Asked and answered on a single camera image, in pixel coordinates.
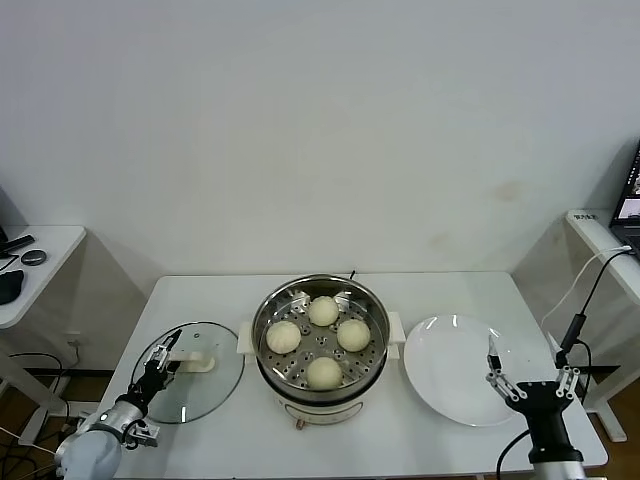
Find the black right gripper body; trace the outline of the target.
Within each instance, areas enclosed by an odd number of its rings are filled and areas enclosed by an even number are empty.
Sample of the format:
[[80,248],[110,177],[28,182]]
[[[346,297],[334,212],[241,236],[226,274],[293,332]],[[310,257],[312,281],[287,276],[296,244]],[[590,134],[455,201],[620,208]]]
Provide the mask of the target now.
[[520,382],[517,386],[526,393],[527,398],[514,400],[507,397],[505,403],[526,420],[532,442],[529,461],[582,462],[582,453],[571,444],[562,416],[572,399],[557,395],[556,382]]

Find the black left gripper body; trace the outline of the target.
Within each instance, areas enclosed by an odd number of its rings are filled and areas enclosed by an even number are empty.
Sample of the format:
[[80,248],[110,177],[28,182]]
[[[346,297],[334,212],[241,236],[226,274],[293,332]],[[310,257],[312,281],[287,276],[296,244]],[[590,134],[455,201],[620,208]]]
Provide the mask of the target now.
[[174,372],[161,366],[158,360],[149,360],[144,373],[126,392],[126,401],[136,406],[148,406],[155,395],[164,390]]

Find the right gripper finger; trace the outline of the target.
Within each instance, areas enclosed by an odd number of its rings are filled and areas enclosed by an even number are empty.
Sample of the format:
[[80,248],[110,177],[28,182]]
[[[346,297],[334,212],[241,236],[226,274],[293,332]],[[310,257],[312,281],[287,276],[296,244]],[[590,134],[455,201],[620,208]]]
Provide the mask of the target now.
[[556,396],[565,399],[575,399],[577,397],[576,387],[580,377],[580,369],[569,365],[566,352],[550,332],[546,333],[546,340],[554,359],[554,365],[558,371]]
[[504,401],[519,402],[526,399],[526,392],[511,382],[503,372],[502,363],[492,335],[488,336],[487,363],[489,373],[486,375],[486,381]]

